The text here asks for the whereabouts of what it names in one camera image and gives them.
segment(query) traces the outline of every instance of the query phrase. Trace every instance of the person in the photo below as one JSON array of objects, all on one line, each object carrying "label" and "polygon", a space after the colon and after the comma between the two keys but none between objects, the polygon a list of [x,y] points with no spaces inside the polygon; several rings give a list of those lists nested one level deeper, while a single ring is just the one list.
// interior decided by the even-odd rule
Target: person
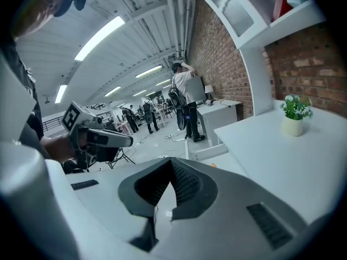
[{"label": "person", "polygon": [[166,98],[166,104],[168,105],[168,107],[171,107],[172,106],[171,100]]},{"label": "person", "polygon": [[123,107],[123,106],[121,106],[120,109],[121,109],[122,114],[125,115],[125,118],[128,121],[133,132],[136,133],[137,131],[139,131],[139,128],[137,127],[136,122],[135,122],[134,118],[132,117],[132,114],[131,114],[132,111],[128,108]]},{"label": "person", "polygon": [[[143,102],[143,109],[144,109],[145,115],[146,115],[146,113],[151,113],[152,114],[154,128],[156,129],[156,131],[159,131],[157,120],[156,120],[156,115],[154,114],[154,111],[155,111],[154,104],[153,104],[153,101],[150,98],[147,97],[145,99],[145,101]],[[150,123],[147,123],[147,128],[148,128],[148,132],[150,134],[152,134],[153,131],[152,131]]]},{"label": "person", "polygon": [[[12,72],[26,91],[36,100],[19,141],[38,150],[45,159],[60,163],[75,156],[68,134],[48,138],[43,135],[41,109],[38,104],[35,79],[21,61],[16,41],[43,27],[53,16],[60,17],[70,8],[72,2],[78,10],[84,8],[86,0],[2,0],[2,26],[0,28],[0,49]],[[87,136],[82,134],[80,147],[87,145]]]},{"label": "person", "polygon": [[137,109],[137,112],[139,113],[139,115],[143,115],[143,110],[141,105],[139,106],[139,108]]},{"label": "person", "polygon": [[133,107],[134,107],[133,105],[130,105],[129,112],[130,112],[133,120],[136,122],[137,126],[141,126],[142,122],[140,121],[140,118],[138,116],[136,116],[135,113],[133,112],[133,110],[132,110]]},{"label": "person", "polygon": [[192,95],[187,92],[187,81],[196,74],[196,70],[189,66],[188,64],[182,62],[174,63],[172,65],[172,71],[175,74],[173,81],[180,91],[180,93],[185,97],[187,105],[183,108],[185,113],[190,114],[190,119],[187,120],[187,134],[185,138],[191,138],[193,135],[193,142],[201,141],[205,138],[204,135],[200,135],[197,130],[197,113],[196,113],[196,102]]}]

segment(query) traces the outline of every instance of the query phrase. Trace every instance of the green plant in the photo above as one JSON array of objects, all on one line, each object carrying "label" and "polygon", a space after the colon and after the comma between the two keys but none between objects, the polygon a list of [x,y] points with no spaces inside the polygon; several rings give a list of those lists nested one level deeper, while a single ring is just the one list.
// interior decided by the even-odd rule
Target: green plant
[{"label": "green plant", "polygon": [[300,97],[297,95],[287,95],[285,101],[285,103],[281,104],[281,109],[285,112],[287,118],[301,120],[307,116],[309,118],[312,117],[313,113],[310,105],[300,102]]}]

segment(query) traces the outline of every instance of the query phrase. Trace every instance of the fluorescent light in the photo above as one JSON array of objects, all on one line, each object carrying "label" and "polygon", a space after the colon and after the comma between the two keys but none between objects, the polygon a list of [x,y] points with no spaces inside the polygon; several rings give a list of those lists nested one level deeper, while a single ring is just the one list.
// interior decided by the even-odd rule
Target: fluorescent light
[{"label": "fluorescent light", "polygon": [[109,96],[111,94],[113,94],[116,90],[120,89],[120,86],[115,87],[113,90],[111,90],[110,92],[108,92],[107,94],[105,94],[104,96]]},{"label": "fluorescent light", "polygon": [[108,22],[86,43],[85,46],[83,46],[81,51],[79,51],[79,53],[77,54],[75,60],[83,61],[84,58],[89,54],[90,51],[93,50],[95,46],[97,46],[105,37],[107,37],[110,33],[115,31],[123,24],[124,21],[119,16]]},{"label": "fluorescent light", "polygon": [[161,84],[163,84],[163,83],[166,83],[166,82],[169,82],[169,81],[171,81],[171,79],[167,79],[167,80],[165,80],[165,81],[163,81],[163,82],[161,82],[161,83],[157,83],[156,86],[159,86],[159,85],[161,85]]},{"label": "fluorescent light", "polygon": [[143,90],[142,92],[139,92],[137,94],[134,94],[133,96],[139,95],[140,93],[144,93],[146,90]]},{"label": "fluorescent light", "polygon": [[61,99],[63,98],[63,94],[66,90],[67,85],[66,84],[62,84],[60,85],[58,94],[56,95],[56,99],[55,99],[55,103],[60,103]]},{"label": "fluorescent light", "polygon": [[142,73],[139,74],[139,75],[136,75],[135,77],[136,77],[136,78],[139,78],[139,77],[141,77],[141,76],[143,76],[143,75],[146,75],[146,74],[148,74],[148,73],[150,73],[150,72],[153,72],[153,71],[155,71],[155,70],[157,70],[157,69],[159,69],[159,68],[162,68],[162,66],[158,65],[158,66],[156,66],[156,67],[153,67],[153,68],[151,68],[150,70],[147,70],[147,71],[145,71],[145,72],[142,72]]}]

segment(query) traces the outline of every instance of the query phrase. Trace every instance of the brick wall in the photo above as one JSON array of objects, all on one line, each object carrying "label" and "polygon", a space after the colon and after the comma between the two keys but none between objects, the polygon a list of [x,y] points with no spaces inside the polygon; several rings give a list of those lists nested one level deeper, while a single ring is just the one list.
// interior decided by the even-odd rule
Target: brick wall
[{"label": "brick wall", "polygon": [[297,94],[347,117],[347,73],[325,23],[271,43],[263,55],[274,98]]},{"label": "brick wall", "polygon": [[241,54],[204,0],[196,3],[188,63],[196,68],[205,85],[213,86],[216,98],[242,102],[236,108],[239,119],[253,115],[252,95]]}]

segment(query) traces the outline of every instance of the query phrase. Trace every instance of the ceiling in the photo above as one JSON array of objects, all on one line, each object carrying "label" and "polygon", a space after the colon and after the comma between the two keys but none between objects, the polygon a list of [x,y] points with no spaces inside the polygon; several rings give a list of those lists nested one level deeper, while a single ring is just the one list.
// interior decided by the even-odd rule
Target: ceiling
[{"label": "ceiling", "polygon": [[[17,49],[36,79],[42,116],[65,110],[72,100],[83,105],[126,101],[141,90],[146,94],[164,87],[156,83],[170,78],[170,62],[189,49],[195,0],[189,2],[187,11],[187,0],[87,0],[82,11],[71,6],[62,17],[20,38]],[[76,61],[89,39],[117,16],[125,24],[83,61]],[[163,67],[159,71],[135,77],[159,64]],[[61,84],[68,87],[61,103],[55,104]],[[116,86],[121,88],[104,97]]]}]

